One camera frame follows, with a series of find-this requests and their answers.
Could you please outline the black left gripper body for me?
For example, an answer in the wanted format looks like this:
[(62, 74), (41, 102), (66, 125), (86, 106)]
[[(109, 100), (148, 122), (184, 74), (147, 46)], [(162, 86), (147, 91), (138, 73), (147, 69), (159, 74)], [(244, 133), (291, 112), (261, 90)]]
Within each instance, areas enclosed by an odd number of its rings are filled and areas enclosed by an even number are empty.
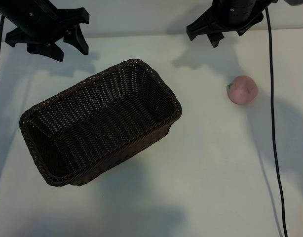
[(12, 47), (53, 43), (78, 24), (89, 23), (85, 8), (58, 9), (48, 0), (0, 0), (0, 13), (17, 26), (5, 38)]

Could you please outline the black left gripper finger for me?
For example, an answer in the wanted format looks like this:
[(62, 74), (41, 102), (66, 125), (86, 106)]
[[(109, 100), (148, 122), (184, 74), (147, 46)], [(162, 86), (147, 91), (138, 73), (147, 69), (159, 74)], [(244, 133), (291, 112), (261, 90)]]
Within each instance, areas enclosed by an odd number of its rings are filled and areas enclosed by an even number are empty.
[(64, 53), (55, 43), (48, 44), (27, 44), (27, 51), (31, 54), (38, 54), (63, 62)]
[(63, 37), (63, 42), (68, 43), (75, 47), (83, 55), (88, 55), (89, 47), (82, 34), (80, 25), (74, 25), (71, 29), (67, 30)]

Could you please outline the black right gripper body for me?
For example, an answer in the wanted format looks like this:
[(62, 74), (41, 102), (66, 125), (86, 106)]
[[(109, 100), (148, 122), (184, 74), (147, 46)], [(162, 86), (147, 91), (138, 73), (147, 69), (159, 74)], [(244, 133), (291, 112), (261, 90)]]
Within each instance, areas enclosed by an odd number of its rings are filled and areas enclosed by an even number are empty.
[(235, 31), (242, 36), (252, 26), (262, 22), (263, 11), (274, 0), (214, 0), (199, 18), (187, 26), (187, 35), (194, 40), (199, 35)]

